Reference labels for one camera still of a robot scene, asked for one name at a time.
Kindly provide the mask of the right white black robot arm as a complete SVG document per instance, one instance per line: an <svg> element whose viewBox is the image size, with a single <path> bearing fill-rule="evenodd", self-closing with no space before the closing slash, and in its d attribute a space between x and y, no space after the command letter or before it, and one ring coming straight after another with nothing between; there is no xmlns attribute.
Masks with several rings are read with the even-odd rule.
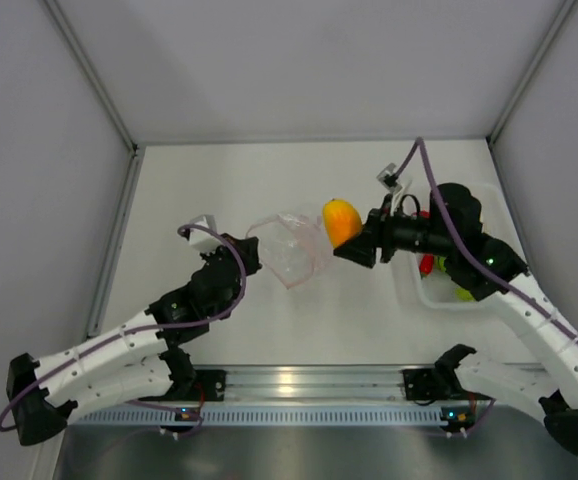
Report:
<svg viewBox="0 0 578 480"><path fill-rule="evenodd" d="M405 213L391 194L365 219L344 200L322 209L338 258L366 268L389 262L399 250L443 258L450 279L496 312L546 372L533 376L456 345L435 362L440 392L501 400L542 423L563 449L578 456L578 332L524 260L484 231L481 212L481 202L457 183L433 188L426 214Z"/></svg>

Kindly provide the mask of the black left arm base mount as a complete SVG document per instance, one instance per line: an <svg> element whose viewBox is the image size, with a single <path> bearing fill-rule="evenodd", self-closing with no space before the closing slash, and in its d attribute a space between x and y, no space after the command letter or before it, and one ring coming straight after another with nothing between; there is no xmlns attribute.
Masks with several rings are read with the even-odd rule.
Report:
<svg viewBox="0 0 578 480"><path fill-rule="evenodd" d="M162 395L139 398L142 402L222 402L226 386L226 371L200 369L193 379L175 380Z"/></svg>

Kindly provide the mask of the orange toy pepper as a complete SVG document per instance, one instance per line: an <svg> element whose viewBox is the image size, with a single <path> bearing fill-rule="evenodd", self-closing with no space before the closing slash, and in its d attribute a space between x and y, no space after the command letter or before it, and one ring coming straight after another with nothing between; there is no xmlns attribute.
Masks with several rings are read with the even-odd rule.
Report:
<svg viewBox="0 0 578 480"><path fill-rule="evenodd" d="M362 220L353 205L343 199L332 199L322 208L322 219L334 249L362 230Z"/></svg>

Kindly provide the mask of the green toy pepper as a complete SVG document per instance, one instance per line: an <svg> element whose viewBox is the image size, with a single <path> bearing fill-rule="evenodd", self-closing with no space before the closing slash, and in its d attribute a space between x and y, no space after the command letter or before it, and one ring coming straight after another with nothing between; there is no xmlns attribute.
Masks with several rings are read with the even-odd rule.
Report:
<svg viewBox="0 0 578 480"><path fill-rule="evenodd" d="M474 302L475 299L473 295L464 288L457 288L455 290L456 298L461 302Z"/></svg>

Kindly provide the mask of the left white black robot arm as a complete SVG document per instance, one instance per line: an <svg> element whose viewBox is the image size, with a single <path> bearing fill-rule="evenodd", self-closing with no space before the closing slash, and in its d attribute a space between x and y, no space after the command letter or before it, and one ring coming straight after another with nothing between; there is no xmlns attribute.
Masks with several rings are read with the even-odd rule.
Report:
<svg viewBox="0 0 578 480"><path fill-rule="evenodd" d="M108 407L192 393L196 372L182 345L231 315L261 263L255 237L236 239L197 224L179 232L203 261L185 285L98 337L53 355L11 360L2 414L12 417L9 428L20 445L43 443Z"/></svg>

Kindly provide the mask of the red toy chili pepper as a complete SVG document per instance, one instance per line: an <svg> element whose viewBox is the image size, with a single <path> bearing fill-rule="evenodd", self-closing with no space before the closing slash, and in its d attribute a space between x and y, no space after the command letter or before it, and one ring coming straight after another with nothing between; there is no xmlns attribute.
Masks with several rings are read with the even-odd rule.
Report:
<svg viewBox="0 0 578 480"><path fill-rule="evenodd" d="M418 269L422 277L428 276L434 268L434 256L431 254L424 254L419 262Z"/></svg>

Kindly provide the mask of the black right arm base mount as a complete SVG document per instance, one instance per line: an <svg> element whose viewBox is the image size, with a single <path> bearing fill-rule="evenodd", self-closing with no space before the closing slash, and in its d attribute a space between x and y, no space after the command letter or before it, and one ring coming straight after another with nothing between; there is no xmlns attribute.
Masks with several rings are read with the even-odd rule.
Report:
<svg viewBox="0 0 578 480"><path fill-rule="evenodd" d="M475 353L473 347L457 344L444 352L431 367L404 369L405 398L423 405L445 400L467 400L468 393L461 386L456 369L467 356Z"/></svg>

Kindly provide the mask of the clear polka dot zip bag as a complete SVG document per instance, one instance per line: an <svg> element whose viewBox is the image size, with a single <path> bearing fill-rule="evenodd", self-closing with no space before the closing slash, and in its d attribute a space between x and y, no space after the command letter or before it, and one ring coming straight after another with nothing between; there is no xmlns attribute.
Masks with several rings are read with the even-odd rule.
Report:
<svg viewBox="0 0 578 480"><path fill-rule="evenodd" d="M248 228L246 237L258 239L261 264L286 289L320 274L333 258L322 216L310 204L258 220Z"/></svg>

